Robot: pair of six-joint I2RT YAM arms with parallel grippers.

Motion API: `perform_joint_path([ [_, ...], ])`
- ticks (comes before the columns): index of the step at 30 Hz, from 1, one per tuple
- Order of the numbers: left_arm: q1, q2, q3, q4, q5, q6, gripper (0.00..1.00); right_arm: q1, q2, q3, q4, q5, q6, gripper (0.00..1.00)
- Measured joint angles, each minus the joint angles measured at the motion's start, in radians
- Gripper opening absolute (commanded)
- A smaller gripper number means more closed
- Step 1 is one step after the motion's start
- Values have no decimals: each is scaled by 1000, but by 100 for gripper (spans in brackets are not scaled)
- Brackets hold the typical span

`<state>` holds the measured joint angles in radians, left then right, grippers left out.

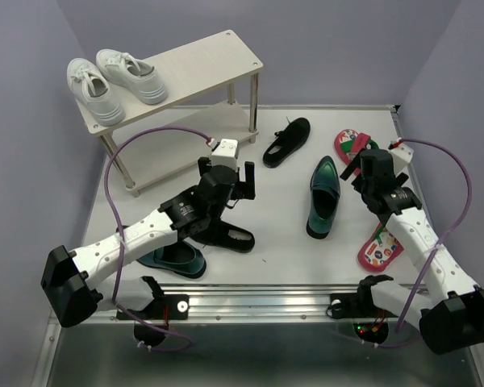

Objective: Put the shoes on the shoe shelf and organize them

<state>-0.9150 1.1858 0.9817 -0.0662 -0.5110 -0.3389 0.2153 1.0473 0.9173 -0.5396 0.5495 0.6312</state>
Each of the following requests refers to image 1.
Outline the green loafer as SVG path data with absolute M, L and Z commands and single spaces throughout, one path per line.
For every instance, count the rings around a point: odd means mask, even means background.
M 311 176 L 310 193 L 307 234 L 314 239 L 324 239 L 335 222 L 340 201 L 339 174 L 330 156 L 324 156 L 316 165 Z
M 185 241 L 158 248 L 140 257 L 137 262 L 148 268 L 168 270 L 189 279 L 200 278 L 207 269 L 203 254 Z

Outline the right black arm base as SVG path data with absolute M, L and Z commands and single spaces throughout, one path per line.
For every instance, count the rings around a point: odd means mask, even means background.
M 387 275 L 370 275 L 359 282 L 353 293 L 332 293 L 326 315 L 333 319 L 356 319 L 353 329 L 357 338 L 381 346 L 389 334 L 387 318 L 393 315 L 374 305 L 371 287 L 392 280 Z

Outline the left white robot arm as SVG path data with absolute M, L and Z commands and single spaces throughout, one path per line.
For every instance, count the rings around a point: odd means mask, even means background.
M 74 327 L 99 310 L 112 310 L 118 277 L 124 266 L 137 261 L 147 267 L 162 268 L 187 278 L 204 274 L 206 262 L 197 256 L 186 262 L 175 257 L 186 248 L 185 240 L 250 252 L 255 239 L 235 239 L 229 235 L 235 226 L 221 219 L 231 200 L 253 200 L 255 165 L 246 162 L 245 179 L 226 165 L 214 164 L 212 157 L 198 161 L 201 179 L 175 198 L 161 204 L 146 218 L 95 244 L 68 251 L 59 246 L 48 254 L 41 287 L 61 326 Z

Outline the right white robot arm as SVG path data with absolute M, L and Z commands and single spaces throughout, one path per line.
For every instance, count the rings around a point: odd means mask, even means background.
M 353 186 L 371 213 L 377 215 L 403 246 L 419 272 L 428 295 L 418 285 L 407 289 L 387 275 L 368 276 L 357 291 L 333 312 L 333 317 L 373 317 L 385 310 L 398 317 L 398 325 L 416 328 L 424 343 L 442 355 L 484 343 L 484 288 L 464 272 L 429 224 L 421 201 L 403 186 L 407 175 L 394 173 L 390 149 L 362 149 L 342 173 L 347 179 L 360 169 Z

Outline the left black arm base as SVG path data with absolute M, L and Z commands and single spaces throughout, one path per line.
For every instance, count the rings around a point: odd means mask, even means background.
M 167 294 L 157 281 L 141 277 L 141 285 L 148 289 L 149 301 L 144 307 L 126 307 L 116 302 L 117 317 L 135 322 L 133 335 L 136 346 L 147 352 L 179 352 L 193 346 L 193 340 L 170 329 L 170 322 L 185 321 L 190 310 L 190 296 L 184 293 Z

